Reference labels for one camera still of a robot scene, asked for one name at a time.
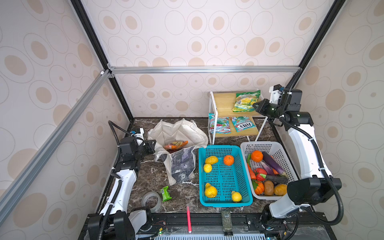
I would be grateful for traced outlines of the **green yellow snack bag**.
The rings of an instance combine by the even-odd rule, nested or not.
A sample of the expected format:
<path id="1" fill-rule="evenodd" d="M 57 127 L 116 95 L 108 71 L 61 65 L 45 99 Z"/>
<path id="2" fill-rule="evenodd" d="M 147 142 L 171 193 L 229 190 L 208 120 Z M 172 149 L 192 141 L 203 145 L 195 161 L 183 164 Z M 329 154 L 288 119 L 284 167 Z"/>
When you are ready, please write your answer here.
<path id="1" fill-rule="evenodd" d="M 255 108 L 253 104 L 259 101 L 261 91 L 236 93 L 233 112 L 253 112 Z"/>

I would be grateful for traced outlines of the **cream canvas tote bag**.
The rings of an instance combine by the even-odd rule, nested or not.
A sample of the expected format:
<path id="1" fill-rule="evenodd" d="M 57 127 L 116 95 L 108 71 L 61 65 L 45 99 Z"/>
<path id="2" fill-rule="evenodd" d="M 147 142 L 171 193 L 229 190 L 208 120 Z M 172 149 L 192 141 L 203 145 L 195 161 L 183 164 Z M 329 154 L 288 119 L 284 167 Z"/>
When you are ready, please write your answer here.
<path id="1" fill-rule="evenodd" d="M 155 161 L 165 165 L 169 185 L 194 178 L 196 154 L 194 150 L 206 148 L 208 136 L 198 128 L 195 121 L 182 119 L 174 124 L 160 121 L 148 133 L 148 140 L 156 140 Z M 189 141 L 177 151 L 167 151 L 163 146 L 174 141 Z"/>

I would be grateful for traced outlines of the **dark cucumber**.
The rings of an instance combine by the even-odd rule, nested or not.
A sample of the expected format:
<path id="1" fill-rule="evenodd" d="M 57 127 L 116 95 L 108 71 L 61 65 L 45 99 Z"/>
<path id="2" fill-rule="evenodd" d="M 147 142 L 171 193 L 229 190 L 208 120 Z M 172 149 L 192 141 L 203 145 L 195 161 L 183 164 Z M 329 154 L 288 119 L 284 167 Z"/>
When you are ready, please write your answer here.
<path id="1" fill-rule="evenodd" d="M 287 184 L 289 182 L 288 178 L 286 178 L 284 176 L 270 176 L 270 175 L 267 175 L 266 180 L 267 181 L 272 181 L 273 183 L 277 183 L 277 184 Z"/>

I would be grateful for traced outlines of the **orange tangerine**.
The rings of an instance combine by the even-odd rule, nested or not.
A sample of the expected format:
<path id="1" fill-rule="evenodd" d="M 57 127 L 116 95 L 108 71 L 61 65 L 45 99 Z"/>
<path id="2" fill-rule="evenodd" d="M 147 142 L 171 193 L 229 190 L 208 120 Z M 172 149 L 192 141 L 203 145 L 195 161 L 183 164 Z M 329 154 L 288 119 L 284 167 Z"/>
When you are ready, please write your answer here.
<path id="1" fill-rule="evenodd" d="M 227 155 L 223 158 L 223 163 L 227 166 L 232 166 L 235 162 L 235 158 L 231 155 Z"/>

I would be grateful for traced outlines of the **orange pink snack bag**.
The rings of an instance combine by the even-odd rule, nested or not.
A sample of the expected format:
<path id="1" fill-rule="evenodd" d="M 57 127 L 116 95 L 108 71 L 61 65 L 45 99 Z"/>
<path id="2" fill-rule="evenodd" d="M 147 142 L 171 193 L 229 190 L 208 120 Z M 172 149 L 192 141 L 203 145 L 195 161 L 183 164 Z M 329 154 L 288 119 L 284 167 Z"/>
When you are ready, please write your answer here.
<path id="1" fill-rule="evenodd" d="M 177 151 L 186 146 L 188 143 L 189 141 L 174 141 L 168 145 L 163 146 L 163 148 L 167 151 Z"/>

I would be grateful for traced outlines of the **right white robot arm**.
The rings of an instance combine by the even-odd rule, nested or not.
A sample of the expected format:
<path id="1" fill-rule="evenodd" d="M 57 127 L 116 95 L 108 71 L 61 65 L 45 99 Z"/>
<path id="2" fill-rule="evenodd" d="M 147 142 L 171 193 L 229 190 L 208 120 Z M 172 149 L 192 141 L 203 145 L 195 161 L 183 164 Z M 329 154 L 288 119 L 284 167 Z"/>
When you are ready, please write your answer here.
<path id="1" fill-rule="evenodd" d="M 276 85 L 270 88 L 271 98 L 255 103 L 256 112 L 271 120 L 279 120 L 291 137 L 300 163 L 300 180 L 288 183 L 288 192 L 264 208 L 261 222 L 286 219 L 305 211 L 323 224 L 334 226 L 344 217 L 344 205 L 339 194 L 342 182 L 334 178 L 323 160 L 310 113 L 302 112 L 302 91 Z M 338 213 L 334 220 L 321 219 L 311 207 L 335 197 Z"/>

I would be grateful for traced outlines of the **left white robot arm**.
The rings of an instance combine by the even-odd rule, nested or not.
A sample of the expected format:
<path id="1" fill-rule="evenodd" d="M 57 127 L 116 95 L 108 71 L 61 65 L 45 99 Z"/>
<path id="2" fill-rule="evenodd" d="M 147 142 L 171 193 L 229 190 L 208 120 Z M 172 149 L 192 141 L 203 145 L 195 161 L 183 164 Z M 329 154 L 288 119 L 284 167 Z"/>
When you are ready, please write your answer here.
<path id="1" fill-rule="evenodd" d="M 112 121 L 108 124 L 118 147 L 116 164 L 111 171 L 115 183 L 103 209 L 89 218 L 85 239 L 134 240 L 140 228 L 150 223 L 151 211 L 141 207 L 129 213 L 128 203 L 141 162 L 155 153 L 156 141 L 145 140 L 143 129 L 129 133 Z"/>

